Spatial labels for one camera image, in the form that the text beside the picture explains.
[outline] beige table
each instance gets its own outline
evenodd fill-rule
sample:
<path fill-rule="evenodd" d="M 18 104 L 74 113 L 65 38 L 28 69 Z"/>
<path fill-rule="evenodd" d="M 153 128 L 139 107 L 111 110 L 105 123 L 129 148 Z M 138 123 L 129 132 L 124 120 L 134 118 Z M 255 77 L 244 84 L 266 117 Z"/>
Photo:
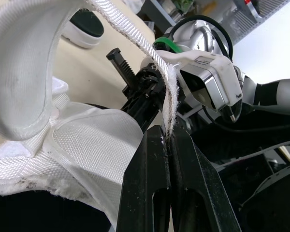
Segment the beige table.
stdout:
<path fill-rule="evenodd" d="M 0 6 L 8 2 L 0 0 Z M 142 31 L 152 43 L 153 32 L 120 0 L 113 0 L 117 7 Z M 137 72 L 145 55 L 125 37 L 117 33 L 97 14 L 104 26 L 100 44 L 91 50 L 82 49 L 61 39 L 55 60 L 54 76 L 69 84 L 72 101 L 94 103 L 120 109 L 126 102 L 122 89 L 124 81 L 105 57 L 113 48 L 119 47 L 124 58 Z"/>

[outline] white strap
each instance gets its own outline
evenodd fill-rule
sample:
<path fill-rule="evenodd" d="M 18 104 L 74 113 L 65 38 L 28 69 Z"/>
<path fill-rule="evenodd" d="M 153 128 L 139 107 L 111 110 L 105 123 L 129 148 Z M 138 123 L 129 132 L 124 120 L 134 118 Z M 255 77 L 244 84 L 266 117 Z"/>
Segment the white strap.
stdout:
<path fill-rule="evenodd" d="M 117 9 L 109 0 L 86 0 L 92 10 L 99 12 L 108 23 L 120 34 L 129 39 L 153 60 L 160 71 L 166 86 L 166 98 L 163 106 L 163 122 L 166 129 L 166 139 L 172 134 L 177 109 L 177 84 L 173 66 L 168 66 L 156 53 L 152 45 L 145 39 L 136 26 Z"/>

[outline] white wall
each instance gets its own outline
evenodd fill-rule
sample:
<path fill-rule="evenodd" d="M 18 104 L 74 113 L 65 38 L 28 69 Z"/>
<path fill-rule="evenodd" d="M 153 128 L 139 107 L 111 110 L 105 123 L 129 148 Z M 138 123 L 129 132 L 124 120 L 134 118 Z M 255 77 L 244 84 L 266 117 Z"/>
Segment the white wall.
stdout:
<path fill-rule="evenodd" d="M 290 78 L 290 2 L 234 46 L 233 61 L 261 84 Z"/>

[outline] green ring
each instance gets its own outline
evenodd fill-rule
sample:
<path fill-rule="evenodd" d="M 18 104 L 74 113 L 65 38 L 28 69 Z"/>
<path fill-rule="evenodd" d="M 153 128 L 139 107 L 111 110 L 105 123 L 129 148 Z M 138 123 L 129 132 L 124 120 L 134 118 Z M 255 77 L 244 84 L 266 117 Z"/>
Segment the green ring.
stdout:
<path fill-rule="evenodd" d="M 172 40 L 170 40 L 167 37 L 159 37 L 156 39 L 155 43 L 165 43 L 166 45 L 168 45 L 175 53 L 181 53 L 183 52 Z"/>

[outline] white fabric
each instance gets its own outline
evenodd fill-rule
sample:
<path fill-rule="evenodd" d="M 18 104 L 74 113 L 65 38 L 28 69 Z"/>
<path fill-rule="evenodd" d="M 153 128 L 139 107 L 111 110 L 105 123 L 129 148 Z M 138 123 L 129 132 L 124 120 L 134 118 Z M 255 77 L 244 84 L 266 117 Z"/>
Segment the white fabric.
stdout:
<path fill-rule="evenodd" d="M 53 109 L 58 116 L 33 138 L 0 146 L 0 195 L 47 190 L 104 211 L 115 228 L 123 174 L 142 130 L 120 110 L 61 98 L 67 89 L 66 83 L 53 78 Z"/>
<path fill-rule="evenodd" d="M 143 134 L 122 111 L 70 102 L 67 85 L 52 80 L 63 27 L 82 7 L 97 10 L 153 60 L 166 84 L 163 118 L 171 135 L 173 66 L 110 1 L 11 1 L 0 8 L 0 134 L 14 142 L 0 147 L 0 195 L 48 190 L 104 211 L 115 228 L 123 173 Z"/>
<path fill-rule="evenodd" d="M 46 126 L 52 113 L 56 47 L 65 23 L 80 7 L 97 10 L 155 63 L 166 84 L 163 113 L 168 139 L 177 107 L 176 88 L 169 78 L 176 76 L 169 77 L 168 65 L 109 0 L 18 0 L 0 8 L 0 134 L 22 141 Z"/>

